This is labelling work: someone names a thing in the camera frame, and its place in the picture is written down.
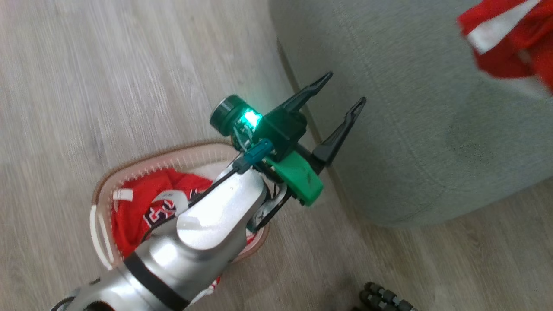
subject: basket handle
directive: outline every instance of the basket handle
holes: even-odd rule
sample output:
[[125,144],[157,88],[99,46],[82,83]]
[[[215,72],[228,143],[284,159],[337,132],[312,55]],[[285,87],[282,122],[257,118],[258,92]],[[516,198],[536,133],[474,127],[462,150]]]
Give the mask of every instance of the basket handle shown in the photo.
[[[106,226],[102,221],[99,221],[98,218],[96,217],[96,208],[97,207],[95,204],[90,209],[90,236],[92,238],[92,244],[94,245],[94,249],[96,250],[96,254],[98,255],[98,258],[108,270],[111,270],[114,264],[113,252],[111,250],[111,246],[109,245]],[[102,248],[101,246],[100,233],[97,228],[98,223],[100,223],[100,227],[102,229],[101,232],[105,243],[105,249],[107,250],[108,254],[104,252],[104,248]]]

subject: green plastic part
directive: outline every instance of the green plastic part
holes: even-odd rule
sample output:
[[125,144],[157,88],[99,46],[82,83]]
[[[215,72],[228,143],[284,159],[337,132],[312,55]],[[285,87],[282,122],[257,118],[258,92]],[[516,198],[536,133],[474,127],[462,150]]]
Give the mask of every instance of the green plastic part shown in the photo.
[[266,160],[305,205],[311,206],[321,194],[324,188],[321,179],[297,152],[293,151],[278,163],[269,158]]

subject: green light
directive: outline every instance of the green light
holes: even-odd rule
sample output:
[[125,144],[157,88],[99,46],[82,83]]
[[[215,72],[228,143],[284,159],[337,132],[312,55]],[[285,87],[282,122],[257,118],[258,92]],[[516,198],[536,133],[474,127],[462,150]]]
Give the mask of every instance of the green light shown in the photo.
[[248,123],[250,127],[256,128],[259,124],[259,120],[261,120],[261,117],[263,116],[256,113],[255,111],[247,110],[242,118],[246,121],[246,123]]

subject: gray upholstery fabric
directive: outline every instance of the gray upholstery fabric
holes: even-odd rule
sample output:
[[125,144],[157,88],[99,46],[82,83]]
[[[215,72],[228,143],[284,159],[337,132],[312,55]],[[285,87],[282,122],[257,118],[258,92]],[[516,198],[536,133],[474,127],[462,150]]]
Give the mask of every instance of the gray upholstery fabric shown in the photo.
[[553,100],[478,72],[456,18],[476,0],[272,0],[300,85],[335,75],[310,102],[322,137],[368,105],[334,168],[377,224],[442,222],[553,174]]

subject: laundry basket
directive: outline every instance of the laundry basket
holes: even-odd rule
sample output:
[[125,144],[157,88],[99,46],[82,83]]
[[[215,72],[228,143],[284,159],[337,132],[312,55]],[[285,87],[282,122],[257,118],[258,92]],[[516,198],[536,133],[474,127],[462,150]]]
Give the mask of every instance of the laundry basket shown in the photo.
[[[106,174],[96,186],[90,210],[92,243],[102,264],[107,269],[112,269],[123,261],[113,240],[111,208],[113,192],[119,189],[124,182],[165,168],[174,168],[180,172],[194,173],[214,180],[237,155],[238,152],[233,147],[224,143],[203,144],[154,154],[123,165]],[[235,261],[255,253],[265,242],[268,232],[269,225],[259,230],[253,241],[246,246]]]

